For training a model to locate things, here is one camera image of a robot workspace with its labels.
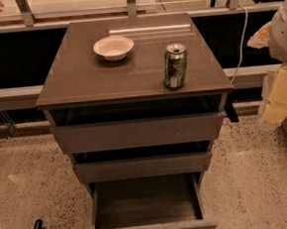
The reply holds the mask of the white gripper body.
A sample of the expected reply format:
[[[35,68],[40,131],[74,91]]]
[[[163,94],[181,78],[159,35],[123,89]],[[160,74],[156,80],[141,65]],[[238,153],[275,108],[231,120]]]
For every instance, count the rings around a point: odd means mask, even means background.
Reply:
[[[265,92],[265,108],[262,116],[287,115],[287,62],[277,71],[268,71],[263,91]]]

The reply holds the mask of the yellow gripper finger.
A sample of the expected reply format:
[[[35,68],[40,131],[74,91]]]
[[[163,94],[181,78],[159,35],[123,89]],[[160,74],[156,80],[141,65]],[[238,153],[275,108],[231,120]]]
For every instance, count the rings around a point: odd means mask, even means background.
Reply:
[[[257,112],[257,126],[264,132],[274,131],[287,117],[287,109],[261,102]]]
[[[271,22],[267,22],[252,37],[248,39],[247,45],[250,48],[263,49],[267,48],[269,42],[269,32],[271,29]]]

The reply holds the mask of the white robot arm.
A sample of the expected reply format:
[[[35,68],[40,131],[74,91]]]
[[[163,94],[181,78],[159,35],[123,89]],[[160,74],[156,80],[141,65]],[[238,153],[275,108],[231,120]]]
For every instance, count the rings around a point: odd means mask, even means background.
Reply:
[[[272,58],[281,61],[276,71],[269,70],[262,84],[262,101],[258,108],[260,130],[270,132],[287,117],[287,0],[267,22],[248,40],[251,48],[268,48]]]

